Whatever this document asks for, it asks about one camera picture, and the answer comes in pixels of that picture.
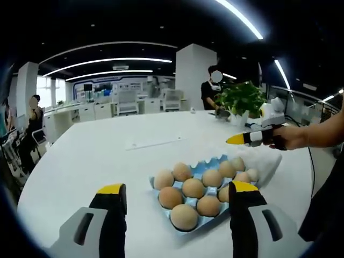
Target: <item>floor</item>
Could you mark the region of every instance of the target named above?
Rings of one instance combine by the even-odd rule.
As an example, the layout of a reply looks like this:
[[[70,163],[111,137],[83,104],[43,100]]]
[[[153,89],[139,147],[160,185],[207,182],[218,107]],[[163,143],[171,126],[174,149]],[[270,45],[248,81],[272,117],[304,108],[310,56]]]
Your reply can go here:
[[[331,149],[311,148],[311,153],[315,170],[315,184],[313,192],[313,195],[315,195],[331,173],[336,159],[333,157]]]

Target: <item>egg tray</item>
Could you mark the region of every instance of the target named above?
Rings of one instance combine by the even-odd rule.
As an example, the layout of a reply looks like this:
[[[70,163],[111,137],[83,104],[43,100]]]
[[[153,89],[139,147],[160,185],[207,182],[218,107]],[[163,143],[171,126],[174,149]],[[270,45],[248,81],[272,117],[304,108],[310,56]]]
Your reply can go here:
[[[195,167],[192,167],[192,166],[189,165],[189,167],[191,168],[192,177],[202,181],[202,175],[203,175],[204,172],[206,172],[208,169],[217,169],[218,170],[219,167],[220,167],[220,164],[223,161],[226,161],[226,160],[230,161],[230,159],[228,158],[227,155],[222,155],[220,158],[213,157],[209,162],[200,161],[200,162],[197,163],[197,165]],[[231,180],[232,180],[232,178],[224,177],[223,180],[222,180],[222,184],[221,184],[221,186],[219,188],[216,188],[216,187],[204,187],[204,189],[205,189],[204,190],[205,191],[204,196],[211,195],[211,196],[218,197],[218,191],[220,191],[223,187],[227,186]],[[164,207],[161,206],[161,204],[159,202],[159,192],[160,191],[154,189],[154,177],[150,177],[149,178],[149,182],[150,182],[150,185],[153,188],[153,194],[156,197],[157,202],[159,203],[159,205],[160,205],[161,209],[163,210],[164,214],[166,215],[166,217],[170,220],[171,210],[165,209]],[[177,190],[179,190],[181,192],[182,197],[183,197],[183,204],[190,205],[191,207],[193,207],[197,211],[196,205],[197,205],[198,199],[197,198],[186,197],[183,194],[183,192],[182,192],[183,183],[184,182],[179,182],[179,181],[175,180],[174,184],[172,185],[172,187],[176,188]],[[216,219],[222,213],[224,213],[226,210],[228,210],[228,208],[229,208],[229,203],[222,203],[222,202],[220,202],[220,212],[219,212],[219,214],[216,217],[206,217],[206,216],[198,215],[197,226],[194,229],[192,229],[191,231],[187,231],[187,232],[178,230],[176,227],[173,226],[172,222],[171,221],[170,222],[171,222],[171,224],[173,226],[173,229],[176,231],[176,233],[178,235],[185,235],[185,234],[191,233],[191,232],[193,232],[195,230],[198,230],[199,228],[201,228],[202,226],[204,226],[208,222],[212,221],[213,219]]]

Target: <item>white cloth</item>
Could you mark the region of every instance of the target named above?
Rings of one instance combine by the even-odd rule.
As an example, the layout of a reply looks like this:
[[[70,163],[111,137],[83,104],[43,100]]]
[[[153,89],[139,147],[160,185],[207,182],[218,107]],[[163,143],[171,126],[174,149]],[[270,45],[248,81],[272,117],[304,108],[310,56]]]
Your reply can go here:
[[[243,159],[245,170],[254,168],[258,170],[257,187],[265,187],[275,174],[281,163],[282,155],[279,151],[270,149],[266,146],[243,147],[238,152],[238,156]]]

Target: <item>white flower pot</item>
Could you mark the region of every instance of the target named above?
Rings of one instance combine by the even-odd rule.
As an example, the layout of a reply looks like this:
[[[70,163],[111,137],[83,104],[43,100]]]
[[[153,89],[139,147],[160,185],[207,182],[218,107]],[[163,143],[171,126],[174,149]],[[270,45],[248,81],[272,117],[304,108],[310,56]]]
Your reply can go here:
[[[242,114],[242,116],[238,115],[238,114],[232,114],[231,113],[231,125],[240,127],[240,128],[244,128],[245,127],[245,123],[247,122],[248,119],[248,115],[249,115],[249,111],[246,110],[244,114]]]

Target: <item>round table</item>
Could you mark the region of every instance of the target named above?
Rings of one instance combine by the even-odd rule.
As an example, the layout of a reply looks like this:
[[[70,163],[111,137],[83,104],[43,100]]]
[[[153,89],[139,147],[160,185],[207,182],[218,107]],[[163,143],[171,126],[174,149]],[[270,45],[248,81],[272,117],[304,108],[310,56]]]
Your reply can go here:
[[[38,245],[50,247],[60,226],[80,207],[88,207],[97,190],[125,183],[126,257],[231,257],[229,219],[188,240],[179,237],[153,197],[148,178],[180,161],[194,164],[246,148],[225,143],[239,132],[207,111],[75,124],[35,167],[19,200],[19,216]],[[299,227],[311,200],[309,152],[304,148],[281,153],[275,176],[261,192]]]

